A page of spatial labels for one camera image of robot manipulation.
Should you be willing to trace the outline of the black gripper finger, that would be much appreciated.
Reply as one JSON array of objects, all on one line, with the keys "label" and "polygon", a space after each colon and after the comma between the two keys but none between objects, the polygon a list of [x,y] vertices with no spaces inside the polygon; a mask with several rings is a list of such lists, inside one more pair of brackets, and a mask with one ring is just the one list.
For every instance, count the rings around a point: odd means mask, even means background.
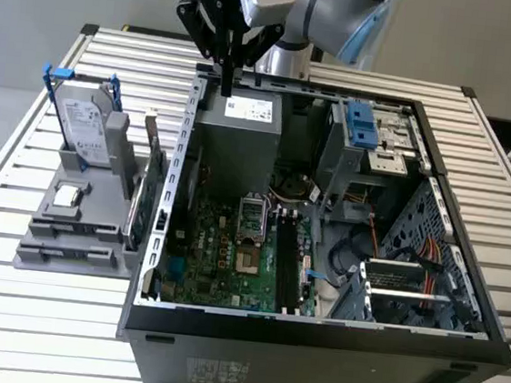
[{"label": "black gripper finger", "polygon": [[221,95],[227,96],[230,73],[230,34],[225,23],[224,2],[179,0],[176,12],[203,58],[213,59],[221,76]]},{"label": "black gripper finger", "polygon": [[267,25],[257,35],[249,39],[247,43],[244,43],[244,34],[248,30],[249,28],[246,25],[233,30],[226,81],[226,97],[232,95],[235,71],[244,66],[253,66],[272,45],[279,41],[285,32],[285,27],[282,24]]}]

